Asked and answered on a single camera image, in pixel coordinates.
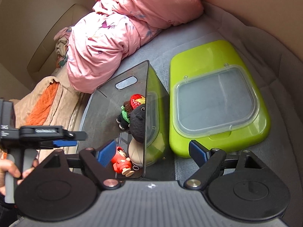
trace black clamp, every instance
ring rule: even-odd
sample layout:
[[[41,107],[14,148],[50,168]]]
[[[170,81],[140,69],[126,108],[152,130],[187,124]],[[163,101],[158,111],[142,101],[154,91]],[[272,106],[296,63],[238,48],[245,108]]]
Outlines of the black clamp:
[[[113,144],[116,148],[116,143],[109,141],[98,151],[86,148],[71,155],[55,149],[17,187],[15,202],[19,210],[27,217],[47,222],[63,221],[85,212],[101,191],[121,186],[115,173],[96,158],[97,152]],[[69,168],[81,168],[83,175]]]
[[[243,221],[265,221],[281,217],[289,201],[287,186],[254,153],[243,150],[240,156],[223,150],[208,150],[197,141],[189,153],[200,166],[184,187],[202,190],[223,215]],[[224,169],[235,171],[222,175]]]

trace metal rivet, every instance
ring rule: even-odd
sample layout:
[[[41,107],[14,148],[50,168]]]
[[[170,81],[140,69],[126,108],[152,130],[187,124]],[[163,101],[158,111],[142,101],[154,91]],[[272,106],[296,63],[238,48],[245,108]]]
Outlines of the metal rivet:
[[[107,187],[115,187],[118,185],[118,180],[116,179],[106,179],[103,181],[103,184]]]
[[[196,188],[201,185],[201,182],[198,179],[189,179],[186,181],[186,185],[191,188]]]

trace handle grip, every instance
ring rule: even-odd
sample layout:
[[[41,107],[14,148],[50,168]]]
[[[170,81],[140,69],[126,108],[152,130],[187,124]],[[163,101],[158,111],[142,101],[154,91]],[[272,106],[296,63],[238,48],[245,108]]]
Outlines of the handle grip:
[[[24,160],[23,160],[23,171],[32,168],[33,161],[37,157],[37,150],[33,148],[28,148],[24,151]]]
[[[18,167],[19,171],[22,173],[23,167],[23,155],[24,151],[22,149],[12,148],[8,150],[7,158],[11,160]],[[15,203],[14,192],[17,185],[17,181],[21,178],[13,177],[9,172],[5,173],[5,202]]]

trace smoky plastic storage box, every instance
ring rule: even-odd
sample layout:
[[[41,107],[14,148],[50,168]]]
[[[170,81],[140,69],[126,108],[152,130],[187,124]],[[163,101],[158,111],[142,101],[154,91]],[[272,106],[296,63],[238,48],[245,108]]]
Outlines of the smoky plastic storage box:
[[[231,152],[268,135],[262,96],[230,43],[219,40],[176,55],[170,77],[169,139],[177,155],[189,157],[192,139]]]
[[[145,142],[133,147],[132,135],[121,130],[116,121],[121,106],[134,94],[145,97]],[[87,147],[99,148],[115,140],[127,156],[137,154],[138,170],[128,178],[115,174],[112,163],[107,169],[113,177],[124,179],[174,180],[174,154],[169,146],[169,94],[146,60],[98,87],[88,104],[82,130],[86,141],[80,141],[77,152]]]

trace plastic figurine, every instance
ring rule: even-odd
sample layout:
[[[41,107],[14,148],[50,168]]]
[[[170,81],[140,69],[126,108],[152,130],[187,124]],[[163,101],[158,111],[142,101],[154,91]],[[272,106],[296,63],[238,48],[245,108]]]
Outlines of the plastic figurine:
[[[134,171],[131,170],[131,159],[129,157],[126,157],[126,153],[124,152],[123,148],[117,147],[116,154],[112,158],[111,162],[113,163],[115,172],[121,173],[126,177],[134,174]]]
[[[129,101],[123,103],[121,113],[116,119],[121,130],[125,130],[129,127],[130,113],[141,104],[145,104],[145,97],[140,94],[132,95]]]

